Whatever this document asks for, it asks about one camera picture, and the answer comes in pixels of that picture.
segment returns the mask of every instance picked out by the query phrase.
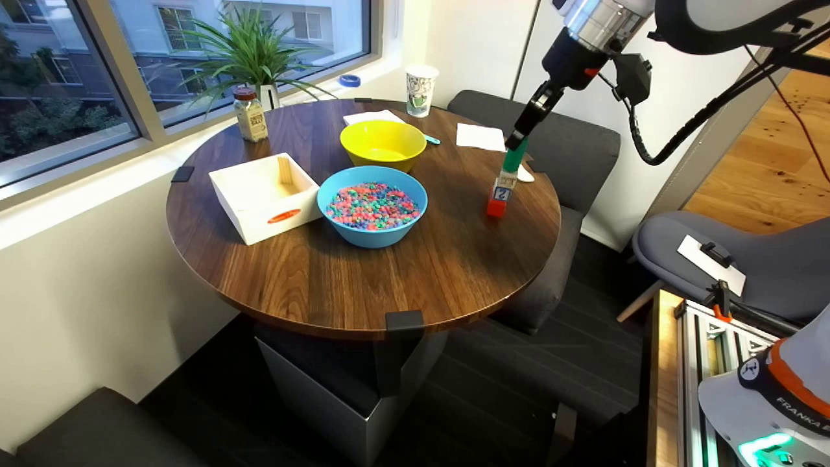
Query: colorful candy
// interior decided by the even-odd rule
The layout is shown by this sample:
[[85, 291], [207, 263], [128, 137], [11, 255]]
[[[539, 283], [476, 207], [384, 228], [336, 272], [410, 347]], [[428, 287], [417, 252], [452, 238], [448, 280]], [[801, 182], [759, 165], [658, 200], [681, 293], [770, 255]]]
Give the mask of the colorful candy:
[[406, 193], [384, 182], [365, 182], [339, 189], [327, 216], [349, 228], [380, 232], [406, 225], [419, 211]]

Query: yellow bowl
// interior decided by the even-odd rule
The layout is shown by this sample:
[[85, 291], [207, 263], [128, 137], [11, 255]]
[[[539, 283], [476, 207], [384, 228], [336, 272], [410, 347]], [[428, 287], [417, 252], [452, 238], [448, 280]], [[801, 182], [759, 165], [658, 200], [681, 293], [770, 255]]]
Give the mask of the yellow bowl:
[[417, 128], [392, 120], [365, 120], [342, 128], [339, 146], [356, 165], [393, 165], [412, 172], [426, 149]]

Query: window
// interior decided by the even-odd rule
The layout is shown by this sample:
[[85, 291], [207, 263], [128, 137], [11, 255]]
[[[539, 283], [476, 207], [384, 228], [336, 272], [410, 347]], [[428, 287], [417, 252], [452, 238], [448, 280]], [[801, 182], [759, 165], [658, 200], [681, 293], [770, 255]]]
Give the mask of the window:
[[42, 8], [37, 6], [37, 0], [0, 0], [8, 19], [12, 24], [43, 24], [43, 14]]
[[[225, 2], [266, 8], [283, 25], [300, 24], [291, 41], [312, 75], [371, 51], [371, 6], [380, 0], [317, 0], [313, 8], [307, 0]], [[191, 75], [204, 51], [190, 32], [195, 20], [216, 20], [221, 6], [0, 0], [8, 14], [0, 15], [0, 200], [54, 182], [76, 160], [124, 154], [124, 143], [168, 143], [173, 124], [202, 120], [204, 82]]]
[[190, 36], [195, 29], [190, 10], [157, 8], [157, 15], [173, 49], [199, 49], [199, 41]]

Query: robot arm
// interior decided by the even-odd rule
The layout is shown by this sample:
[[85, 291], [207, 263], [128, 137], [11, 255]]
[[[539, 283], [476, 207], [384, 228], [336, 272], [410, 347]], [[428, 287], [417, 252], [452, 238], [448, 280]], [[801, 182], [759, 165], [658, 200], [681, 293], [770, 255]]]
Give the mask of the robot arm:
[[[626, 98], [631, 111], [632, 143], [641, 158], [657, 165], [725, 102], [772, 71], [797, 64], [806, 49], [830, 36], [830, 24], [812, 29], [801, 19], [808, 10], [830, 6], [830, 0], [552, 0], [552, 6], [563, 14], [566, 29], [541, 59], [550, 80], [537, 88], [515, 120], [506, 141], [509, 151], [518, 149], [535, 124], [550, 114], [566, 88], [587, 88], [598, 67], [615, 59], [618, 98]], [[658, 155], [648, 155], [632, 114], [632, 107], [648, 98], [650, 64], [636, 54], [623, 54], [650, 14], [657, 20], [650, 40], [666, 41], [679, 51], [716, 54], [745, 44], [772, 46], [772, 54], [754, 72], [746, 72], [700, 108]]]

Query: blue bowl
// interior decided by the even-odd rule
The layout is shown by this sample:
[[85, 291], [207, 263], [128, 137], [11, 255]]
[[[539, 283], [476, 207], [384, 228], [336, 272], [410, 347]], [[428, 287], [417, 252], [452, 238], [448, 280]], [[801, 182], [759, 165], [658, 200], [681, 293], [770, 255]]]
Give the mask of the blue bowl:
[[[371, 182], [384, 182], [393, 189], [403, 189], [415, 203], [417, 217], [406, 221], [404, 225], [390, 225], [390, 228], [356, 228], [356, 225], [336, 224], [330, 216], [330, 204], [334, 203], [336, 193], [345, 186], [358, 186], [358, 185], [371, 185]], [[426, 194], [426, 186], [415, 177], [410, 177], [400, 169], [349, 165], [349, 169], [331, 173], [327, 182], [321, 182], [321, 186], [317, 193], [317, 207], [348, 245], [360, 246], [360, 250], [386, 250], [386, 246], [403, 241], [412, 232], [412, 225], [423, 217], [423, 212], [428, 207], [428, 194]]]

